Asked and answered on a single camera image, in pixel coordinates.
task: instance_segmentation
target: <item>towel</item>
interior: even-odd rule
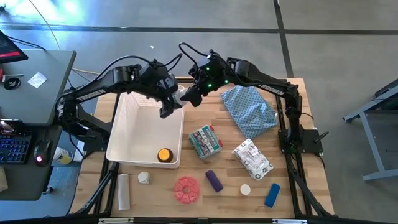
[[[248,139],[254,139],[277,124],[275,110],[253,86],[236,86],[222,93],[221,99]]]

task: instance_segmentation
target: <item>white plastic bin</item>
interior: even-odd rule
[[[180,165],[183,108],[167,118],[160,118],[161,102],[138,93],[123,93],[116,110],[106,158],[126,165],[176,169]],[[171,163],[161,163],[157,153],[162,148],[174,155]]]

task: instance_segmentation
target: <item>floor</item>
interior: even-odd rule
[[[7,2],[7,12],[0,15],[4,33],[57,49],[29,1],[1,2]],[[377,170],[376,163],[361,122],[342,120],[398,77],[397,1],[279,0],[280,6],[273,0],[33,2],[53,25],[60,48],[77,51],[76,68],[100,71],[126,54],[164,62],[185,41],[202,51],[245,58],[274,77],[304,78],[315,124],[330,132],[322,144],[335,213],[397,222],[398,177],[362,181],[361,175]],[[189,66],[183,59],[174,74],[186,75]],[[76,86],[86,82],[74,73],[70,79]],[[85,108],[92,112],[95,101]],[[62,144],[72,148],[65,138]],[[77,173],[78,167],[57,167],[54,194],[36,202],[0,202],[0,220],[65,214]]]

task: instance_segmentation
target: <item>wooden table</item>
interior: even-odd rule
[[[307,92],[303,79],[289,78],[288,81],[299,84],[303,96],[303,112],[311,114]],[[157,169],[121,165],[120,174],[130,175],[131,209],[118,211],[118,188],[116,187],[112,216],[113,217],[211,217],[211,218],[288,218],[293,217],[292,198],[287,177],[284,155],[280,152],[277,132],[279,125],[256,137],[253,141],[262,153],[272,162],[274,169],[261,181],[252,179],[242,164],[231,154],[246,138],[231,119],[220,94],[233,85],[220,88],[203,98],[203,103],[194,108],[185,106],[183,127],[183,144],[181,163],[178,169]],[[260,94],[277,108],[275,96],[259,91]],[[97,104],[95,116],[105,122],[111,121],[116,95],[102,96]],[[313,121],[303,115],[301,123],[305,129],[313,128]],[[188,141],[188,134],[198,128],[211,124],[223,141],[223,150],[208,159],[197,158],[193,146]],[[77,211],[88,200],[97,188],[103,163],[103,152],[93,153],[82,163],[78,186],[71,212]],[[303,154],[303,164],[307,185],[317,200],[330,213],[333,213],[328,183],[321,160],[311,154]],[[218,176],[224,189],[216,193],[205,177],[205,172],[212,169]],[[150,185],[138,184],[137,175],[147,171],[151,174]],[[196,178],[200,185],[199,199],[190,205],[184,205],[174,198],[174,183],[182,176]],[[273,183],[281,189],[273,208],[264,205],[265,197]],[[251,187],[251,193],[243,196],[239,192],[242,184]],[[297,186],[300,208],[304,212],[302,193]]]

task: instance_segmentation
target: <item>computer keyboard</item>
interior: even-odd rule
[[[25,164],[32,136],[0,134],[0,165]]]

